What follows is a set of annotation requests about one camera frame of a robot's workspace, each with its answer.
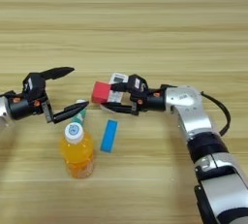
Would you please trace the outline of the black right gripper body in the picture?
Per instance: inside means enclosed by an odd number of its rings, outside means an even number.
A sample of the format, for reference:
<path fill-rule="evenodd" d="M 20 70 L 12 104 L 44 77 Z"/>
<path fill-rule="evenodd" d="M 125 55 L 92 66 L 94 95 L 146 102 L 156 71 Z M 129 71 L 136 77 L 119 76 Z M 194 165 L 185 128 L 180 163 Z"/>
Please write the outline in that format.
<path fill-rule="evenodd" d="M 146 88 L 142 92 L 133 91 L 130 96 L 132 102 L 131 114 L 138 115 L 140 112 L 166 110 L 166 89 L 165 85 L 160 88 Z"/>

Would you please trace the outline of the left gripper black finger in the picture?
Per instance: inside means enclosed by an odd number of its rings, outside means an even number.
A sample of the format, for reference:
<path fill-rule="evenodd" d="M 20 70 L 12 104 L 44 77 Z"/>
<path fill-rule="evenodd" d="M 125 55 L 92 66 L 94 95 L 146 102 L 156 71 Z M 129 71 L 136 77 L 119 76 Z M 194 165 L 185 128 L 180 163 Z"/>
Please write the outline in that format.
<path fill-rule="evenodd" d="M 81 103 L 75 103 L 67 108 L 65 108 L 62 112 L 59 112 L 53 116 L 52 121 L 54 123 L 59 123 L 61 121 L 64 121 L 66 119 L 74 117 L 79 112 L 83 111 L 87 106 L 89 102 L 81 102 Z"/>
<path fill-rule="evenodd" d="M 57 80 L 72 73 L 73 67 L 57 67 L 41 72 L 41 77 L 44 80 Z"/>

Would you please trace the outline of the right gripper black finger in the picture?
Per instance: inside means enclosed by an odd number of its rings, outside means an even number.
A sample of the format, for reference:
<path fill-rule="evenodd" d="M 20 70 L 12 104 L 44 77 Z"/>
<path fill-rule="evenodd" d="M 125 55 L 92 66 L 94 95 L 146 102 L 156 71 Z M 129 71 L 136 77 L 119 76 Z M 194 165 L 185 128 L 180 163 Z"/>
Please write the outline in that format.
<path fill-rule="evenodd" d="M 128 91 L 128 83 L 127 82 L 113 83 L 110 86 L 110 89 L 114 92 L 127 92 Z"/>
<path fill-rule="evenodd" d="M 122 105 L 121 103 L 103 103 L 103 107 L 113 112 L 126 113 L 132 115 L 138 114 L 137 110 L 134 109 L 132 106 Z"/>

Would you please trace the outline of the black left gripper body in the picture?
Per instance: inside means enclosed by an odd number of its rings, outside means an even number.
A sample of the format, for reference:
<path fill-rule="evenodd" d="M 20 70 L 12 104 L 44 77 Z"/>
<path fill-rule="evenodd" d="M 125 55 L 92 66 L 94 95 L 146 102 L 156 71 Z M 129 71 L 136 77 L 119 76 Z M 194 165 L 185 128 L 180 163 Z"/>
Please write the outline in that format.
<path fill-rule="evenodd" d="M 34 100 L 30 100 L 27 96 L 7 92 L 5 98 L 12 120 L 21 120 L 31 115 L 44 114 L 47 123 L 52 121 L 51 105 L 45 93 Z"/>

